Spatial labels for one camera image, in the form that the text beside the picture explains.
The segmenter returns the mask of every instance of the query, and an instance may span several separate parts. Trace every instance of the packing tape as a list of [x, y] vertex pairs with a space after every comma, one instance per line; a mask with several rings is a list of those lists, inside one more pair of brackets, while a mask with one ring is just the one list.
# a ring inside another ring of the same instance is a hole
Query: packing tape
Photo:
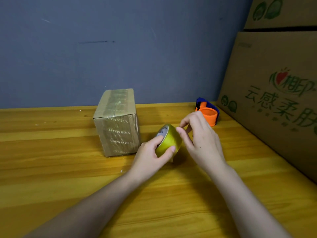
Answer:
[[160, 157], [162, 154], [165, 153], [165, 151], [171, 147], [175, 146], [176, 150], [173, 154], [173, 157], [178, 152], [183, 140], [176, 131], [176, 128], [172, 126], [171, 124], [165, 124], [157, 133], [156, 136], [162, 135], [164, 139], [162, 142], [157, 146], [155, 153], [157, 157]]

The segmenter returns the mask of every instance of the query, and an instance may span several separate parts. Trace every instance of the left hand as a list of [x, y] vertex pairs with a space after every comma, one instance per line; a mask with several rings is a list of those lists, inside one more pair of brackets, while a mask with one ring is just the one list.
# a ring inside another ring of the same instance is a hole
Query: left hand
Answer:
[[151, 178], [166, 162], [172, 158], [175, 146], [169, 147], [161, 157], [157, 157], [155, 149], [163, 140], [163, 136], [156, 136], [141, 144], [132, 163], [130, 174], [140, 183]]

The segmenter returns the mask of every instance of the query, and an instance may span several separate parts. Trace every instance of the wooden tabletop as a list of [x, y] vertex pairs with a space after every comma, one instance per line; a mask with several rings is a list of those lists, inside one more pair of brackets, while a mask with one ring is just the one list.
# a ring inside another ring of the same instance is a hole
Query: wooden tabletop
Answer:
[[[194, 103], [137, 105], [142, 141], [178, 125]], [[0, 110], [0, 234], [21, 237], [126, 172], [105, 158], [95, 106]], [[317, 185], [224, 112], [224, 156], [294, 237], [317, 236]], [[184, 147], [124, 202], [101, 237], [239, 237], [216, 187]]]

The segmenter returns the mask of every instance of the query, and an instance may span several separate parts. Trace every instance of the hand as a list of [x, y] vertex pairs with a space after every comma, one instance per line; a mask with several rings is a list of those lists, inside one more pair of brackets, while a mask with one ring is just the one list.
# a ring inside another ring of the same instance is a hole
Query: hand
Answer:
[[[185, 131], [183, 127], [187, 124], [189, 125]], [[219, 137], [202, 112], [197, 111], [187, 115], [176, 130], [183, 139], [189, 154], [207, 174], [210, 175], [227, 166]], [[187, 134], [191, 130], [193, 130], [193, 141]]]
[[141, 144], [132, 163], [130, 173], [135, 179], [143, 183], [151, 178], [168, 160], [170, 160], [175, 152], [175, 146], [169, 147], [161, 157], [157, 157], [155, 149], [163, 140], [163, 136], [156, 136], [150, 141]]

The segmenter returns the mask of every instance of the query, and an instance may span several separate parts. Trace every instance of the cardboard box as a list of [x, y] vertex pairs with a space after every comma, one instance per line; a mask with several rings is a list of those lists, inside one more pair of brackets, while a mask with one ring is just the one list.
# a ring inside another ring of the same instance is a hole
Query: cardboard box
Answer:
[[317, 0], [253, 0], [244, 29], [317, 26]]
[[133, 89], [105, 91], [93, 120], [106, 157], [137, 152], [140, 129]]
[[238, 33], [217, 104], [317, 182], [317, 32]]

